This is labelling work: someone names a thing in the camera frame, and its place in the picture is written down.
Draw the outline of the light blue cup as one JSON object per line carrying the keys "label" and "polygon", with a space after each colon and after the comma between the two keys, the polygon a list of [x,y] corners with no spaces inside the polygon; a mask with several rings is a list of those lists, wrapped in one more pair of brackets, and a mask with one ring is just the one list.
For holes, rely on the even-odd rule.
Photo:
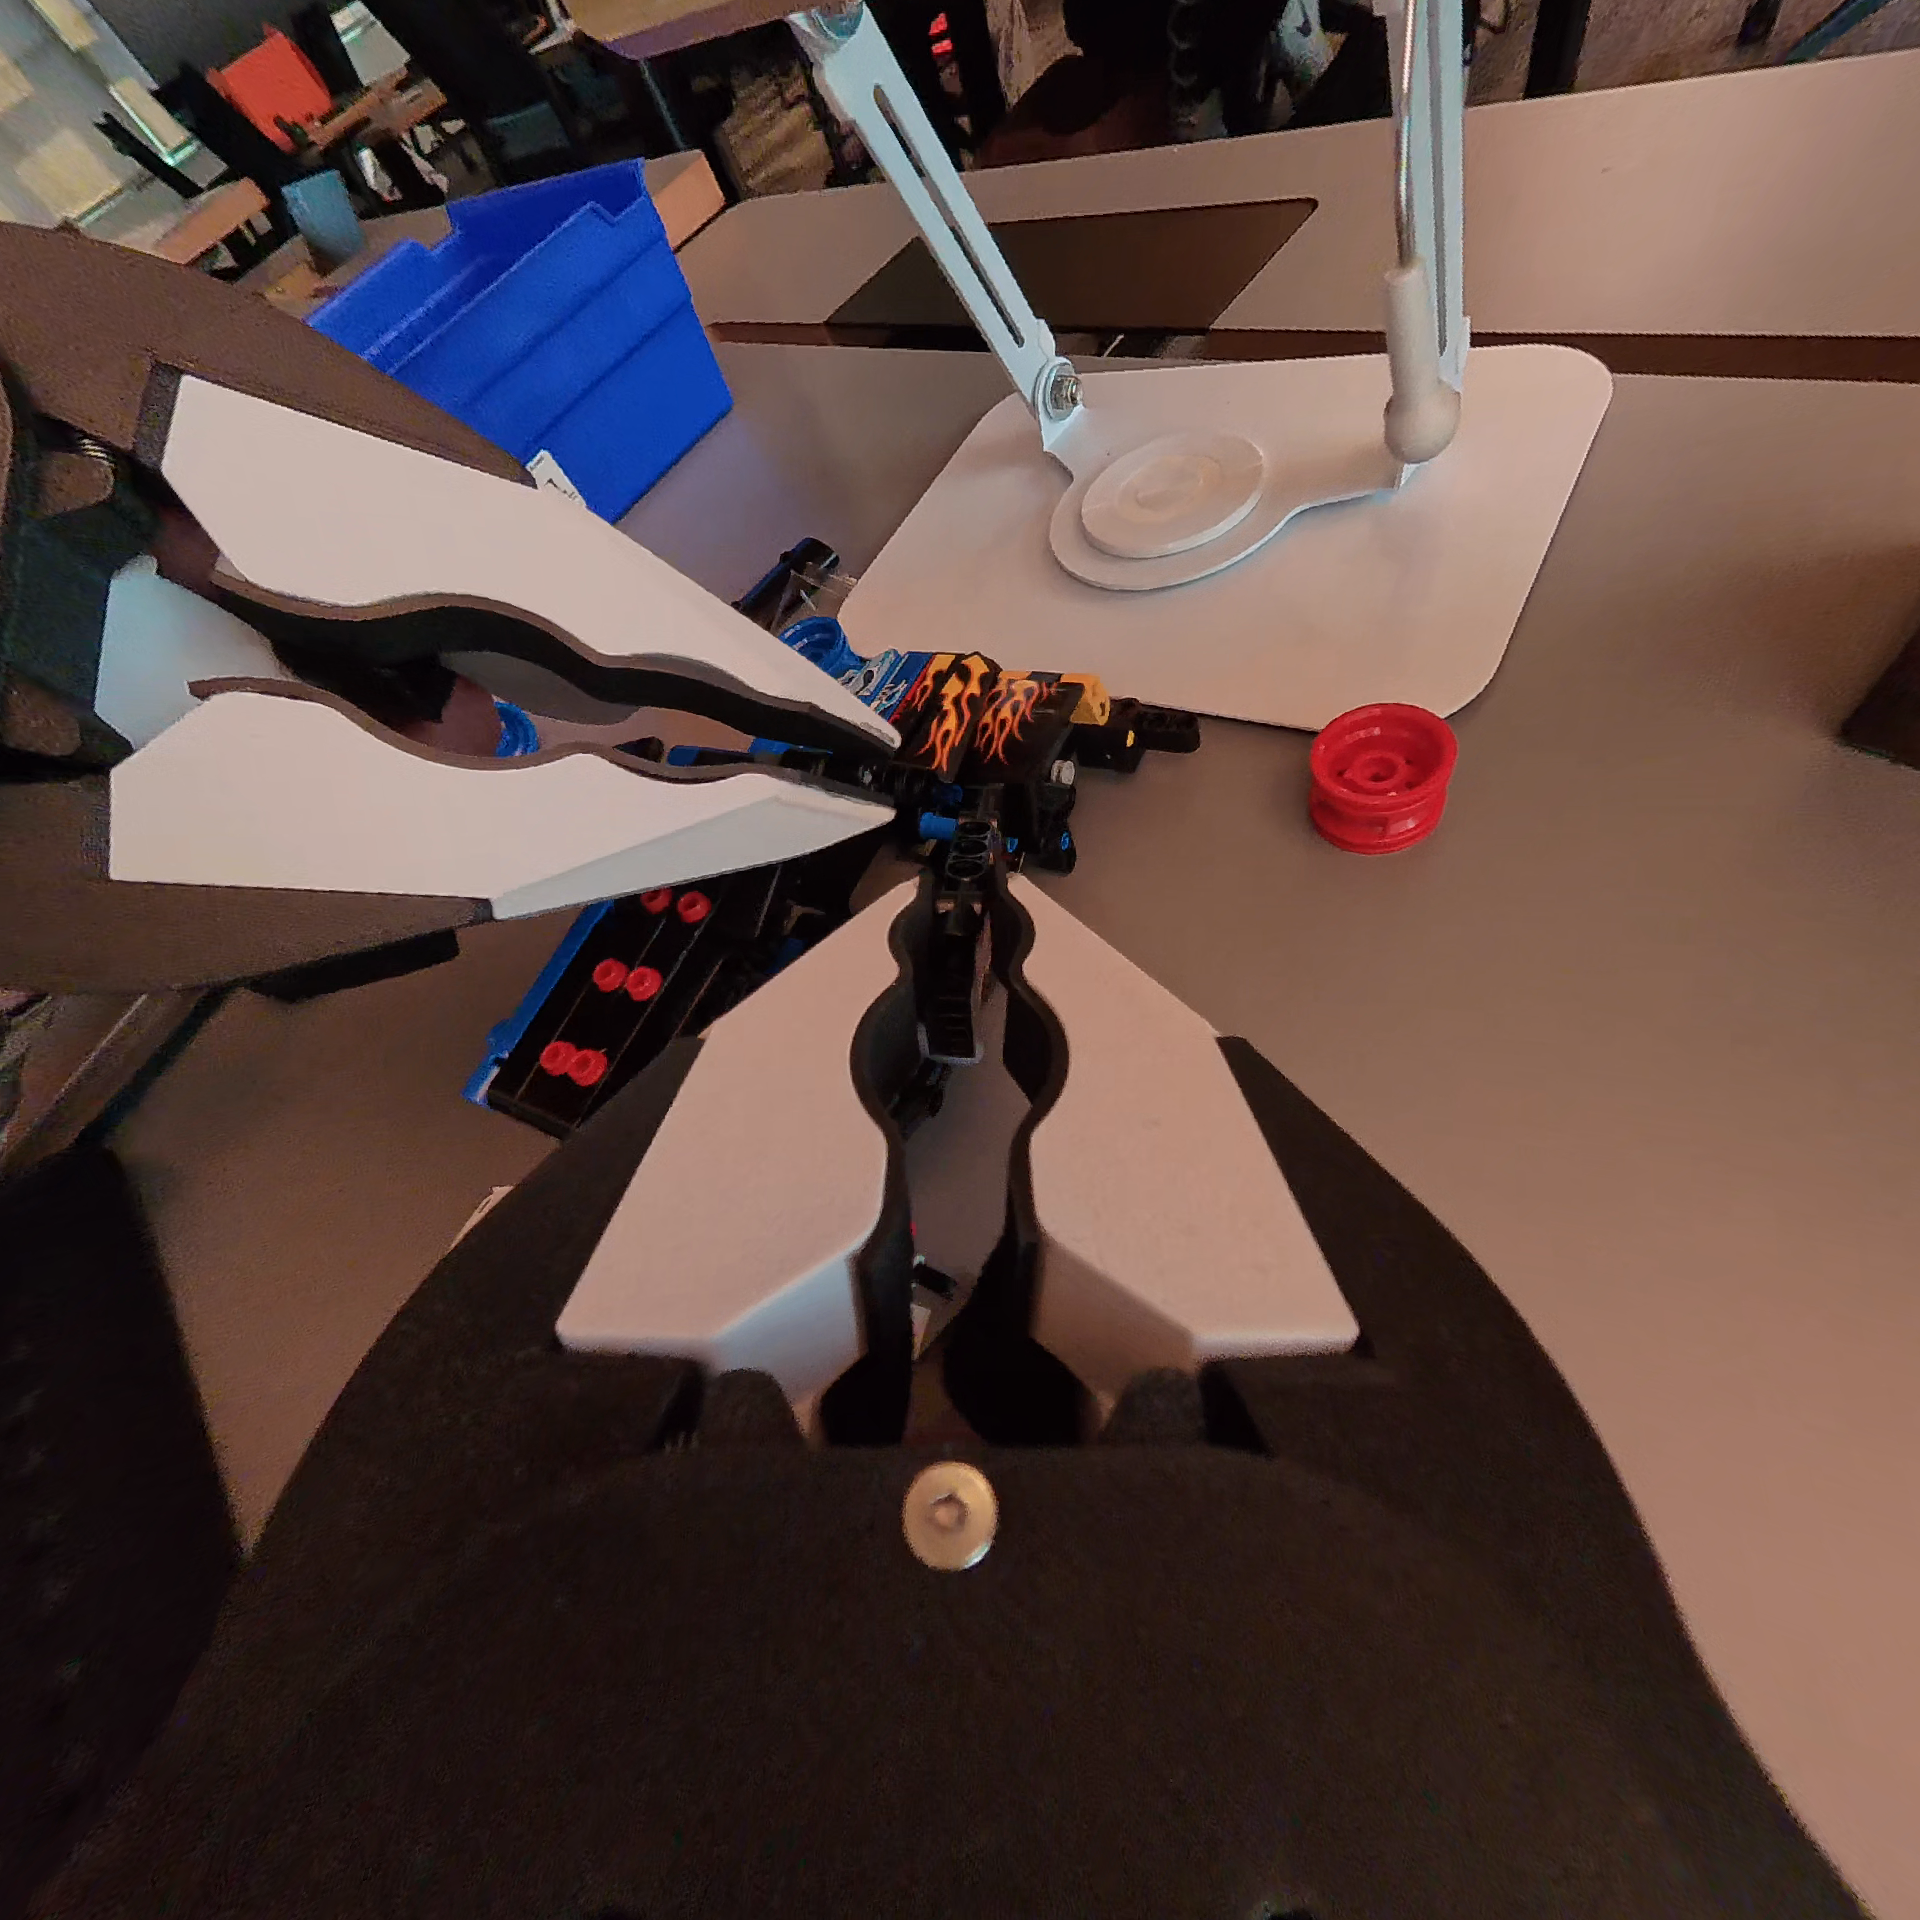
{"label": "light blue cup", "polygon": [[348,210],[345,169],[324,164],[324,169],[287,176],[279,210],[297,218],[312,274],[345,274],[348,258],[366,258],[366,225]]}

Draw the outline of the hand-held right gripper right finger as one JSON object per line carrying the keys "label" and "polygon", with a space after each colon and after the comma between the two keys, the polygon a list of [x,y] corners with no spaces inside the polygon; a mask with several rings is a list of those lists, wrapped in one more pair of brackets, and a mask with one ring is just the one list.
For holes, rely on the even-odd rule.
{"label": "hand-held right gripper right finger", "polygon": [[1021,1091],[974,1279],[974,1428],[1088,1428],[1128,1386],[1352,1351],[1364,1320],[1229,1046],[1021,876],[994,895],[1003,1070]]}

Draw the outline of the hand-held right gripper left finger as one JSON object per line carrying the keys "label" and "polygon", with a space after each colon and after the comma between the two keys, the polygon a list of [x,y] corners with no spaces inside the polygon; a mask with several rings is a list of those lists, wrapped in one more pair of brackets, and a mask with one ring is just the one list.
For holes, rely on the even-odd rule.
{"label": "hand-held right gripper left finger", "polygon": [[562,1345],[762,1367],[840,1447],[911,1418],[911,1181],[895,1095],[924,1070],[901,883],[714,1020],[590,1255]]}

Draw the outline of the blue black toy brick truck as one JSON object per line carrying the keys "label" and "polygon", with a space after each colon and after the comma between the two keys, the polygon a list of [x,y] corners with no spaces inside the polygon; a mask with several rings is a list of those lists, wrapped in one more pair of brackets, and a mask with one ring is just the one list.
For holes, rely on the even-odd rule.
{"label": "blue black toy brick truck", "polygon": [[1118,705],[1098,676],[994,667],[979,649],[871,649],[852,692],[895,731],[885,758],[783,737],[748,750],[675,744],[660,758],[856,781],[895,804],[895,823],[803,860],[590,906],[490,1035],[469,1104],[563,1139],[675,1038],[705,1038],[852,921],[871,854],[901,854],[924,876],[924,854],[960,818],[985,818],[1003,833],[994,876],[1069,876],[1079,772],[1138,772],[1148,750],[1203,744],[1188,710]]}

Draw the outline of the black flame sticker brick panel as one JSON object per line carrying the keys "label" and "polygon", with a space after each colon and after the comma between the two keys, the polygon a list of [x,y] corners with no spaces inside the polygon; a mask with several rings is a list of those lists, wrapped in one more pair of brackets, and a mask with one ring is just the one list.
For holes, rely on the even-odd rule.
{"label": "black flame sticker brick panel", "polygon": [[1003,833],[985,818],[960,818],[924,854],[924,928],[911,928],[911,992],[916,992],[916,1070],[885,1104],[901,1132],[948,1109],[948,1085],[979,1070],[979,1003],[994,960],[994,869]]}

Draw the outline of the orange chair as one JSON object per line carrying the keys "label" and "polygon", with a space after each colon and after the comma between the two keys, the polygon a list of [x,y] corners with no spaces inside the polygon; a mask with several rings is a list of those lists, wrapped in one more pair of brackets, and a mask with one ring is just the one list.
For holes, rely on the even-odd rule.
{"label": "orange chair", "polygon": [[264,32],[241,60],[212,63],[208,86],[274,142],[274,154],[304,154],[334,94],[312,72],[312,60],[287,35]]}

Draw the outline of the white book stand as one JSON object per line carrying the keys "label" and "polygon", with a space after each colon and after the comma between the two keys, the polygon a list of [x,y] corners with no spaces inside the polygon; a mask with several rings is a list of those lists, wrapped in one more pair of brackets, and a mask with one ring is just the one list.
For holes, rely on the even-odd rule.
{"label": "white book stand", "polygon": [[870,7],[788,14],[994,353],[994,398],[840,622],[852,649],[1088,667],[1167,710],[1317,731],[1468,710],[1599,441],[1588,353],[1461,313],[1461,7],[1389,7],[1400,258],[1381,353],[1072,370]]}

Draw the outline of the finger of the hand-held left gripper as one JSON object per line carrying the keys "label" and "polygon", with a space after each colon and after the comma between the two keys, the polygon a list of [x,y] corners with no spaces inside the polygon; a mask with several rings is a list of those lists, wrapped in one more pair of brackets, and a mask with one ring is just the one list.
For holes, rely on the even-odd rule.
{"label": "finger of the hand-held left gripper", "polygon": [[444,659],[563,727],[690,710],[814,750],[895,750],[895,731],[552,486],[516,486],[264,392],[162,370],[162,486],[212,537],[212,598],[274,646]]}
{"label": "finger of the hand-held left gripper", "polygon": [[304,679],[191,679],[108,772],[108,876],[169,885],[444,895],[540,919],[885,833],[895,804],[788,766],[596,744],[420,750]]}

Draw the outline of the blue storage bin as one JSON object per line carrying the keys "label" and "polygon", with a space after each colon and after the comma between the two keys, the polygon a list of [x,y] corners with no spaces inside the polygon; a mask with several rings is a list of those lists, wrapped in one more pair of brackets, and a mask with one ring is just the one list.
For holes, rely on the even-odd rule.
{"label": "blue storage bin", "polygon": [[396,243],[310,324],[604,523],[730,414],[640,156],[453,203],[444,243]]}

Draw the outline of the red wheel rim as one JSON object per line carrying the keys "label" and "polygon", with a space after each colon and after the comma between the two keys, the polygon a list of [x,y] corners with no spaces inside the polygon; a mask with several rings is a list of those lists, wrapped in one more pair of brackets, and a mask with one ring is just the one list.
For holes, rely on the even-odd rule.
{"label": "red wheel rim", "polygon": [[1451,727],[1409,705],[1369,705],[1314,737],[1314,833],[1343,854],[1409,854],[1439,833]]}

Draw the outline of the black cylinder part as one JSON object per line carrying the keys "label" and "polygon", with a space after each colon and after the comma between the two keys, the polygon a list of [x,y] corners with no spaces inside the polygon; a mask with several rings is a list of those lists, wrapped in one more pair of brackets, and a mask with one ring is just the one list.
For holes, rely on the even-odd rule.
{"label": "black cylinder part", "polygon": [[840,554],[822,537],[788,547],[730,610],[762,632],[788,632],[840,583]]}

